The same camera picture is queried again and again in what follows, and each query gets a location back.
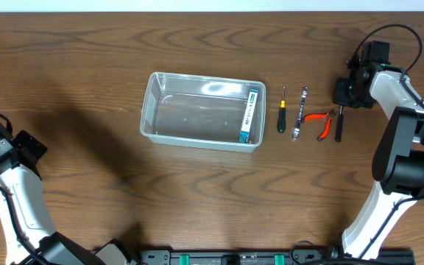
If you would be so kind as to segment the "clear plastic container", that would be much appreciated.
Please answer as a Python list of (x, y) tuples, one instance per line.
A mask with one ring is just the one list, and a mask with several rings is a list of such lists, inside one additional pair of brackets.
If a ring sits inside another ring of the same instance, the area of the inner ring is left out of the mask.
[[(239, 142), (250, 91), (258, 91), (246, 144)], [(232, 152), (254, 152), (266, 123), (262, 82), (154, 72), (141, 111), (140, 131), (151, 142)]]

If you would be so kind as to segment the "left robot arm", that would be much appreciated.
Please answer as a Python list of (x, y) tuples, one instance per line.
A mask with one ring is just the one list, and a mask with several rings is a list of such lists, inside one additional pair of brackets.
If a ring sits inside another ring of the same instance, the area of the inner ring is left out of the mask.
[(43, 199), (37, 163), (47, 148), (0, 114), (0, 220), (6, 264), (133, 264), (116, 240), (87, 250), (57, 231)]

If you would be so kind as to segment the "small hammer black orange handle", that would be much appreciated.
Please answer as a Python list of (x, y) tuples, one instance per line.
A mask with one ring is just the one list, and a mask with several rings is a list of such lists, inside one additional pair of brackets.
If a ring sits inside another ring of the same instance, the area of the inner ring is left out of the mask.
[(337, 125), (336, 125), (336, 134), (335, 134), (335, 141), (341, 142), (342, 141), (342, 130), (343, 130), (343, 124), (344, 124), (344, 106), (339, 106), (339, 115), (337, 119)]

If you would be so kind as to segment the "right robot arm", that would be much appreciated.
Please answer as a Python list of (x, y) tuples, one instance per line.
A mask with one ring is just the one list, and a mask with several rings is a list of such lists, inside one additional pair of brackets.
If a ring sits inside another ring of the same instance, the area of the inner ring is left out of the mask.
[(348, 258), (375, 260), (399, 218), (424, 199), (424, 101), (406, 72), (389, 61), (389, 44), (363, 44), (339, 78), (333, 102), (372, 108), (378, 103), (389, 120), (372, 159), (374, 183), (355, 221), (342, 234)]

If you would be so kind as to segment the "blue white cardboard box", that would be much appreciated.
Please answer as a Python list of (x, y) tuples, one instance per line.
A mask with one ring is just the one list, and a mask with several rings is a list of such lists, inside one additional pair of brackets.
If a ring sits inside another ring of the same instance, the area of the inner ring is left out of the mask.
[(247, 106), (245, 108), (244, 116), (243, 116), (243, 120), (241, 124), (240, 135), (239, 135), (239, 142), (241, 144), (246, 144), (248, 142), (257, 98), (258, 98), (258, 91), (252, 89), (248, 96)]

